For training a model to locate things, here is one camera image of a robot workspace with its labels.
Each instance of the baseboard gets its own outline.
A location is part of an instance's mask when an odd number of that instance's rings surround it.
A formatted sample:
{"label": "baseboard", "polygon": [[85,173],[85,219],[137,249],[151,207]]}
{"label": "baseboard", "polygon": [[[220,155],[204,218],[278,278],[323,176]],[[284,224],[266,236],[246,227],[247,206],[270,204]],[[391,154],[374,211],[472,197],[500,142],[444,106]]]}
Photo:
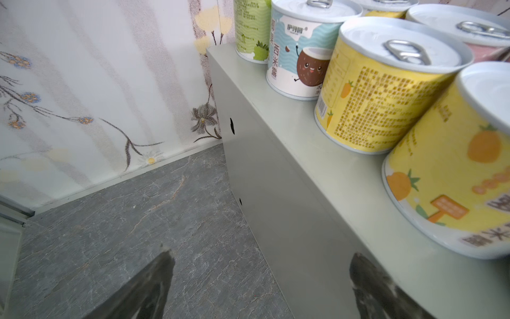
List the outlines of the baseboard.
{"label": "baseboard", "polygon": [[67,204],[69,202],[72,202],[72,201],[77,200],[79,198],[82,198],[84,196],[90,195],[90,194],[95,193],[95,192],[97,192],[99,190],[105,189],[107,187],[110,187],[112,185],[118,184],[118,183],[123,182],[125,180],[128,180],[130,178],[136,177],[138,175],[142,175],[143,173],[146,173],[146,172],[148,172],[150,170],[156,169],[158,167],[161,167],[163,165],[169,164],[171,162],[175,162],[177,160],[180,160],[182,158],[188,157],[188,156],[193,155],[195,153],[201,152],[203,150],[206,150],[208,148],[211,148],[211,147],[216,146],[216,145],[221,144],[221,143],[222,143],[221,140],[215,139],[211,143],[207,143],[207,144],[201,145],[201,146],[199,146],[197,148],[194,148],[192,150],[189,150],[189,151],[186,151],[184,153],[172,156],[170,158],[167,158],[166,160],[160,161],[160,162],[155,163],[153,165],[146,166],[144,168],[132,171],[130,173],[127,173],[126,175],[122,175],[121,177],[117,177],[117,178],[115,178],[115,179],[113,179],[111,181],[108,181],[108,182],[96,185],[96,186],[94,186],[92,188],[83,190],[81,192],[78,192],[76,194],[73,194],[71,196],[63,198],[63,199],[58,200],[56,202],[53,202],[53,203],[41,206],[41,207],[35,209],[35,215],[38,215],[38,214],[43,213],[43,212],[46,212],[46,211],[48,211],[50,209],[53,209],[55,207]]}

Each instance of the wallpaper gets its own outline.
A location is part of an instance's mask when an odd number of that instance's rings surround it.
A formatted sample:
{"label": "wallpaper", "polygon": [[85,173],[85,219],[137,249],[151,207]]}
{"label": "wallpaper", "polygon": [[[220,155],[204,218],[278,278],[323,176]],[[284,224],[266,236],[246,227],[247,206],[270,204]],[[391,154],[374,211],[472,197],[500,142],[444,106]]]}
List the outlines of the wallpaper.
{"label": "wallpaper", "polygon": [[0,194],[36,209],[221,139],[206,48],[233,1],[0,0]]}

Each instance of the green can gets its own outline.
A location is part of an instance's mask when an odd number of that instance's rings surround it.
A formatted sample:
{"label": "green can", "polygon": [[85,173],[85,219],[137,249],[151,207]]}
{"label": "green can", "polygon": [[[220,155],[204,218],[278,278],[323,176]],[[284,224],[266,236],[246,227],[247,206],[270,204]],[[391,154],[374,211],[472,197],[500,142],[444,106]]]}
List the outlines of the green can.
{"label": "green can", "polygon": [[267,64],[271,0],[234,0],[236,52],[250,62]]}

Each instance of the blue can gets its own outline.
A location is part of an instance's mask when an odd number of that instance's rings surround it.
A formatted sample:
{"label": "blue can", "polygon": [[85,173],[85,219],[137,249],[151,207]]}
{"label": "blue can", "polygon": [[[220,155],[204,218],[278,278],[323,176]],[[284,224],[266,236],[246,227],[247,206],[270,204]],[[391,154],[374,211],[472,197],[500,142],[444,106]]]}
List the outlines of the blue can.
{"label": "blue can", "polygon": [[297,100],[316,100],[343,22],[362,14],[351,0],[273,0],[267,83]]}

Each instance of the white shelf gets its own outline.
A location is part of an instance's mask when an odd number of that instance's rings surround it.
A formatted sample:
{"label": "white shelf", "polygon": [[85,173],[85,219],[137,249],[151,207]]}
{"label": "white shelf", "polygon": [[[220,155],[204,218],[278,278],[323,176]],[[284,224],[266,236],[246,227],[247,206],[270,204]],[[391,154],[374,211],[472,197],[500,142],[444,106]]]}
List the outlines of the white shelf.
{"label": "white shelf", "polygon": [[240,59],[233,44],[210,48],[209,57],[410,297],[440,319],[510,316],[508,259],[472,259],[427,238],[386,194],[381,179],[384,155],[357,154],[333,143],[315,124],[315,102],[292,100],[272,90],[265,79],[267,66]]}

